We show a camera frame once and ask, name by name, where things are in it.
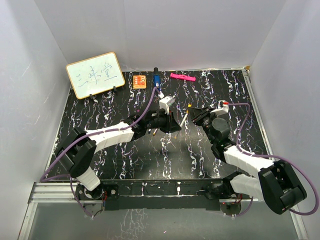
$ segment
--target white wall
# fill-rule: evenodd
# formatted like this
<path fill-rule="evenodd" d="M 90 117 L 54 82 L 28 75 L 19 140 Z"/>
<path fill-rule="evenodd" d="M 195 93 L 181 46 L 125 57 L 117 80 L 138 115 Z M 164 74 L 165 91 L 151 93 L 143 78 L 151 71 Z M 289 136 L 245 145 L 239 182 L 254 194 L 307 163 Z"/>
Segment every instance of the white wall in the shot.
<path fill-rule="evenodd" d="M 251 65 L 285 0 L 35 0 L 68 63 L 122 70 Z"/>
<path fill-rule="evenodd" d="M 0 0 L 0 239 L 17 239 L 44 172 L 70 81 L 33 0 Z"/>
<path fill-rule="evenodd" d="M 320 192 L 319 26 L 319 0 L 287 1 L 250 75 L 273 152 L 301 166 Z M 299 204 L 303 212 L 315 203 L 307 189 L 308 198 Z M 320 212 L 303 221 L 310 239 L 318 240 Z"/>

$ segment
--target black marble surface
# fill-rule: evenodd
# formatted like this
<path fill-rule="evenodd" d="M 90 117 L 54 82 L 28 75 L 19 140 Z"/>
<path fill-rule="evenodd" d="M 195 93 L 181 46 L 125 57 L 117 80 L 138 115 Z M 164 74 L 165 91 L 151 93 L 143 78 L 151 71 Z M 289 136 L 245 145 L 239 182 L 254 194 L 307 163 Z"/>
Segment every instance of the black marble surface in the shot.
<path fill-rule="evenodd" d="M 188 104 L 203 108 L 219 100 L 230 103 L 250 103 L 250 96 L 241 70 L 195 70 L 175 71 L 176 74 L 195 76 L 196 81 L 170 78 L 169 71 L 160 72 L 162 92 L 175 96 L 171 106 L 175 119 L 180 123 L 186 114 Z M 145 75 L 146 89 L 132 89 L 133 75 Z M 151 97 L 153 72 L 124 72 L 126 84 L 94 96 L 94 99 L 76 98 L 70 90 L 55 146 L 74 128 L 95 130 L 118 124 L 132 113 L 142 113 Z M 152 108 L 158 106 L 154 98 Z M 244 107 L 230 107 L 225 118 L 230 122 L 231 138 L 236 133 L 246 114 Z M 258 154 L 266 154 L 266 148 L 253 107 L 241 133 L 242 147 Z M 216 159 L 211 145 L 201 127 L 188 119 L 177 139 L 175 133 L 161 131 L 153 136 L 147 134 L 137 141 L 111 146 L 95 154 L 91 167 L 100 179 L 198 179 L 223 178 L 237 170 L 235 166 Z M 58 163 L 48 177 L 65 174 Z"/>

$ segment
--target whiteboard stand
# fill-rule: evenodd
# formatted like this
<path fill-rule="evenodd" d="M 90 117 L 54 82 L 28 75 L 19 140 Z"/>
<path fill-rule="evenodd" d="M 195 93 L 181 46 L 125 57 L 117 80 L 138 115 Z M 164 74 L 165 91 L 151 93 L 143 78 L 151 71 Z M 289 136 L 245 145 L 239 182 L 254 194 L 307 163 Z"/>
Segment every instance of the whiteboard stand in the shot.
<path fill-rule="evenodd" d="M 65 69 L 77 99 L 125 85 L 125 78 L 114 52 L 70 63 Z"/>

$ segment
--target metal frame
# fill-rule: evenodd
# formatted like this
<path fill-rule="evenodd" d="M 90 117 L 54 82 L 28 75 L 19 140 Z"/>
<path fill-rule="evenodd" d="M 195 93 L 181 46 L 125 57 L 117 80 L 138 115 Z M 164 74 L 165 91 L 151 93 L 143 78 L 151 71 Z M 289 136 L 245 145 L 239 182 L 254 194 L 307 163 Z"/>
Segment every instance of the metal frame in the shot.
<path fill-rule="evenodd" d="M 251 103 L 253 106 L 253 110 L 255 113 L 255 116 L 257 118 L 258 124 L 259 124 L 259 128 L 261 131 L 261 135 L 264 141 L 264 144 L 266 146 L 266 150 L 268 152 L 268 154 L 272 154 L 272 148 L 270 145 L 270 142 L 268 140 L 266 131 L 265 131 L 265 127 L 264 124 L 262 122 L 262 118 L 257 106 L 257 102 L 255 100 L 254 97 L 254 93 L 252 90 L 252 86 L 251 86 L 251 81 L 250 81 L 250 76 L 249 73 L 247 72 L 247 70 L 245 68 L 207 68 L 207 69 L 203 69 L 203 70 L 242 70 L 242 74 L 245 80 L 245 84 L 246 87 L 248 89 L 248 93 L 251 99 Z M 51 159 L 51 155 L 52 152 L 54 150 L 55 145 L 53 145 L 52 150 L 51 150 L 51 154 L 50 157 L 48 159 L 47 162 L 47 166 L 46 169 L 49 167 L 50 164 L 50 159 Z M 72 187 L 74 189 L 74 191 L 76 190 L 76 186 L 77 184 L 74 183 L 72 184 Z M 29 202 L 28 202 L 28 208 L 22 223 L 22 227 L 20 230 L 20 234 L 18 237 L 18 240 L 28 240 L 30 231 L 31 231 L 31 227 L 35 218 L 35 214 L 36 214 L 36 210 L 37 210 L 37 206 L 38 203 L 77 203 L 74 198 L 73 198 L 73 194 L 71 192 L 70 189 L 70 183 L 35 183 L 30 198 L 29 198 Z M 234 199 L 220 199 L 220 202 L 234 202 Z M 101 203 L 100 200 L 85 200 L 85 201 L 81 201 L 83 203 Z M 293 207 L 294 210 L 298 211 L 298 206 Z M 305 229 L 305 225 L 302 221 L 302 217 L 300 215 L 294 214 L 291 212 L 291 217 L 292 217 L 292 221 L 298 236 L 299 240 L 308 240 L 308 235 Z"/>

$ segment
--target purple cable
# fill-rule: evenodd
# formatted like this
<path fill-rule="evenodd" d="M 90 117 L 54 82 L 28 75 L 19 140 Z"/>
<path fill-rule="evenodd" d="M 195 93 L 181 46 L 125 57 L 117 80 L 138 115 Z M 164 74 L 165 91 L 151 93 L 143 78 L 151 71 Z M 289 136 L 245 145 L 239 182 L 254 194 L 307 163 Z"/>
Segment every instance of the purple cable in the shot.
<path fill-rule="evenodd" d="M 48 182 L 48 181 L 53 180 L 53 179 L 69 178 L 69 177 L 70 177 L 69 174 L 61 174 L 61 175 L 56 175 L 56 176 L 52 176 L 52 177 L 45 178 L 45 179 L 43 179 L 41 182 L 42 182 L 42 183 L 45 183 L 45 182 Z"/>
<path fill-rule="evenodd" d="M 314 196 L 315 196 L 315 204 L 314 204 L 314 208 L 311 210 L 311 211 L 308 211 L 308 212 L 299 212 L 299 211 L 295 211 L 293 209 L 289 209 L 290 212 L 294 213 L 294 214 L 298 214 L 298 215 L 301 215 L 301 216 L 309 216 L 309 215 L 312 215 L 314 214 L 318 208 L 319 208 L 319 195 L 318 195 L 318 191 L 316 189 L 316 186 L 312 183 L 311 179 L 304 173 L 304 171 L 299 168 L 295 163 L 293 163 L 292 161 L 284 158 L 284 157 L 281 157 L 281 156 L 277 156 L 277 155 L 263 155 L 263 154 L 252 154 L 250 152 L 246 152 L 244 151 L 241 147 L 240 147 L 240 133 L 242 131 L 242 128 L 244 127 L 245 125 L 245 122 L 247 121 L 248 119 L 248 116 L 249 116 L 249 113 L 250 113 L 250 104 L 249 103 L 229 103 L 228 104 L 229 106 L 247 106 L 248 107 L 248 110 L 247 110 L 247 113 L 245 115 L 245 118 L 242 122 L 242 125 L 241 127 L 239 128 L 239 131 L 236 135 L 236 147 L 237 149 L 247 155 L 247 156 L 252 156 L 252 157 L 257 157 L 257 158 L 275 158 L 275 159 L 280 159 L 280 160 L 283 160 L 287 163 L 289 163 L 290 165 L 292 165 L 299 173 L 301 173 L 301 175 L 307 180 L 307 182 L 310 184 L 312 190 L 313 190 L 313 193 L 314 193 Z M 249 208 L 251 207 L 251 204 L 252 204 L 252 201 L 253 201 L 253 198 L 251 199 L 251 203 L 249 204 L 248 208 L 243 212 L 241 213 L 241 215 L 245 214 Z"/>
<path fill-rule="evenodd" d="M 249 209 L 251 208 L 251 205 L 252 205 L 253 202 L 254 202 L 254 197 L 251 198 L 251 201 L 250 201 L 248 207 L 246 208 L 246 210 L 244 210 L 243 212 L 241 212 L 238 215 L 236 215 L 236 217 L 240 217 L 240 216 L 245 215 L 249 211 Z"/>
<path fill-rule="evenodd" d="M 120 130 L 126 130 L 126 129 L 129 129 L 131 128 L 132 126 L 136 125 L 147 113 L 148 109 L 150 108 L 150 105 L 152 103 L 152 100 L 154 98 L 154 95 L 155 95 L 155 91 L 157 91 L 158 93 L 159 90 L 154 87 L 153 90 L 152 90 L 152 94 L 151 94 L 151 98 L 149 100 L 149 103 L 148 105 L 146 106 L 145 110 L 143 111 L 142 115 L 135 121 L 133 122 L 131 125 L 129 126 L 126 126 L 126 127 L 123 127 L 123 128 L 120 128 Z M 89 134 L 86 134 L 82 137 L 79 137 L 77 140 L 75 140 L 73 143 L 71 143 L 65 150 L 63 150 L 63 152 L 61 154 L 59 154 L 59 156 L 53 161 L 53 163 L 48 167 L 48 169 L 43 173 L 43 175 L 41 176 L 40 178 L 40 182 L 43 182 L 43 180 L 45 179 L 46 175 L 51 171 L 51 169 L 57 164 L 57 162 L 60 161 L 60 159 L 62 158 L 63 155 L 66 154 L 66 152 L 68 152 L 74 145 L 76 145 L 78 142 L 80 142 L 81 140 L 85 139 L 85 138 L 88 138 L 88 137 L 91 137 L 91 136 L 94 136 L 94 135 L 98 135 L 98 134 L 103 134 L 103 133 L 108 133 L 108 132 L 113 132 L 113 131 L 119 131 L 118 128 L 112 128 L 112 129 L 107 129 L 107 130 L 101 130 L 101 131 L 97 131 L 97 132 L 92 132 L 92 133 L 89 133 Z"/>

